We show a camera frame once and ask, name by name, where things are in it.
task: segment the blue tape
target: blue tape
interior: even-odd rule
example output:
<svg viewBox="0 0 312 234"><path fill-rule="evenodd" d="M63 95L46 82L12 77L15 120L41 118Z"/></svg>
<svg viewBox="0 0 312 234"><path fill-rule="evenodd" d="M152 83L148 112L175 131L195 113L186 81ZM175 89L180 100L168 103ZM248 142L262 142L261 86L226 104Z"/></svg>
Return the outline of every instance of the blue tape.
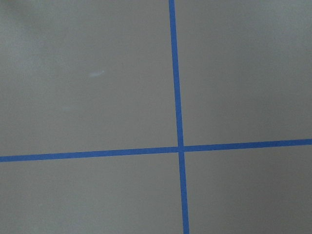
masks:
<svg viewBox="0 0 312 234"><path fill-rule="evenodd" d="M178 63L177 40L176 40L176 12L174 0L169 0L169 14L170 14L170 31L171 31L172 66L173 66L174 89L175 89L176 132L177 132L177 145L179 148L179 170L180 170L183 233L189 234L190 229L189 229L189 214L187 203L185 158L183 151L184 142L183 142L183 125L182 125L182 106L181 106L179 63Z"/></svg>
<svg viewBox="0 0 312 234"><path fill-rule="evenodd" d="M237 149L253 149L253 148L300 146L300 145L312 145L312 139L260 141L260 142L216 144L216 145L193 145L193 146L185 146L184 151L193 152L193 151L212 151L212 150L237 150Z"/></svg>
<svg viewBox="0 0 312 234"><path fill-rule="evenodd" d="M1 156L0 162L162 154L162 153L177 153L177 152L178 152L178 147L160 147L160 148L144 148L144 149L128 149L128 150L107 150L107 151L91 151L91 152L76 152L76 153L41 154L41 155L18 155L18 156Z"/></svg>

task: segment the gray panel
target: gray panel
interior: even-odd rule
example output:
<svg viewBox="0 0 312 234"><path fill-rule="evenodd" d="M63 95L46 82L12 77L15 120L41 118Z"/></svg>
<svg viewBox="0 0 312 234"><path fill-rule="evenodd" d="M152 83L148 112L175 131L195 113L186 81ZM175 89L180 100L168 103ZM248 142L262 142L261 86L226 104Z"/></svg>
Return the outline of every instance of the gray panel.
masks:
<svg viewBox="0 0 312 234"><path fill-rule="evenodd" d="M0 233L182 233L176 154L0 163Z"/></svg>
<svg viewBox="0 0 312 234"><path fill-rule="evenodd" d="M176 145L167 1L0 1L1 155Z"/></svg>
<svg viewBox="0 0 312 234"><path fill-rule="evenodd" d="M190 233L312 233L311 151L187 153Z"/></svg>
<svg viewBox="0 0 312 234"><path fill-rule="evenodd" d="M179 0L185 144L311 138L312 1Z"/></svg>

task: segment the gray floor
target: gray floor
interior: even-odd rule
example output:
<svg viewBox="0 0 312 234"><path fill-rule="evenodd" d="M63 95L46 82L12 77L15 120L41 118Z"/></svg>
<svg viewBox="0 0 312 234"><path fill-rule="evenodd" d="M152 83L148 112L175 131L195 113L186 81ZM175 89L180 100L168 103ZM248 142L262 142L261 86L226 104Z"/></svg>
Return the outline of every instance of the gray floor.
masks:
<svg viewBox="0 0 312 234"><path fill-rule="evenodd" d="M311 12L175 1L185 145L312 138ZM0 41L0 156L177 146L167 0L0 0ZM312 233L311 152L185 153L190 233ZM0 159L0 220L4 234L181 234L178 153Z"/></svg>

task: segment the horizontal blue line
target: horizontal blue line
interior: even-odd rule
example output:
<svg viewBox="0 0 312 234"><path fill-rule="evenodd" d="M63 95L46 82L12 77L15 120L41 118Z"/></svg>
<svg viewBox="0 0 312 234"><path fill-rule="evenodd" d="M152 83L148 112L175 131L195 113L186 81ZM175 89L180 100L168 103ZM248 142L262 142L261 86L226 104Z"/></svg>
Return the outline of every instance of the horizontal blue line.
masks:
<svg viewBox="0 0 312 234"><path fill-rule="evenodd" d="M194 151L212 151L212 150L237 150L237 149L253 149L253 148L299 146L299 145L312 145L312 139L260 141L260 142L230 143L230 144L215 144L215 145L193 145L193 146L184 146L184 151L194 152Z"/></svg>
<svg viewBox="0 0 312 234"><path fill-rule="evenodd" d="M76 153L0 156L0 162L51 160L51 159L83 158L83 157L144 155L144 154L161 154L161 153L177 153L177 152L178 152L178 147L160 147L160 148L107 150L107 151L91 151L91 152L76 152Z"/></svg>

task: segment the vertical blue line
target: vertical blue line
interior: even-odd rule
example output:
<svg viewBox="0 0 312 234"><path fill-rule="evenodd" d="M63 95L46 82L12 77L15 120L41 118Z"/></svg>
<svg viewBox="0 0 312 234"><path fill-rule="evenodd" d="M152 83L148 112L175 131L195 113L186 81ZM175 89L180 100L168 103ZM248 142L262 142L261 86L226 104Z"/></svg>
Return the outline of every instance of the vertical blue line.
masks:
<svg viewBox="0 0 312 234"><path fill-rule="evenodd" d="M178 64L178 55L177 55L176 13L175 13L175 1L174 0L169 0L169 13L170 13L172 65L173 65L174 89L175 89L175 116L176 116L177 145L179 149L178 153L179 153L183 233L189 234L190 229L189 229L189 214L188 214L188 204L187 204L187 186L186 186L184 142L183 142L182 107L181 107L181 93L180 93L180 79L179 79L179 64Z"/></svg>

